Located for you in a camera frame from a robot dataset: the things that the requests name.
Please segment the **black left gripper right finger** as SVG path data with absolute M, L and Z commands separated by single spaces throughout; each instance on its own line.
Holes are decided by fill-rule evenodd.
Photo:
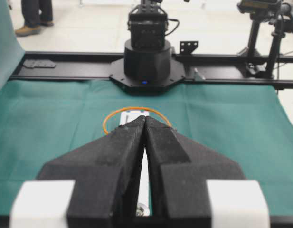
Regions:
M 144 125 L 153 213 L 167 220 L 209 220 L 206 181 L 244 180 L 234 160 L 147 117 Z

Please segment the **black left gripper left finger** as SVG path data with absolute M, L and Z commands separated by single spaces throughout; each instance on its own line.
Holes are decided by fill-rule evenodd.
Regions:
M 74 180 L 71 228 L 124 228 L 136 215 L 145 117 L 45 163 L 38 180 Z

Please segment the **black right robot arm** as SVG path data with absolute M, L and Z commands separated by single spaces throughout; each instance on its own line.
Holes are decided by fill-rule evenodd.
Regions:
M 132 91 L 161 92 L 185 78 L 184 65 L 172 57 L 166 40 L 169 17 L 160 0 L 142 0 L 128 15 L 131 37 L 123 58 L 111 63 L 109 78 Z

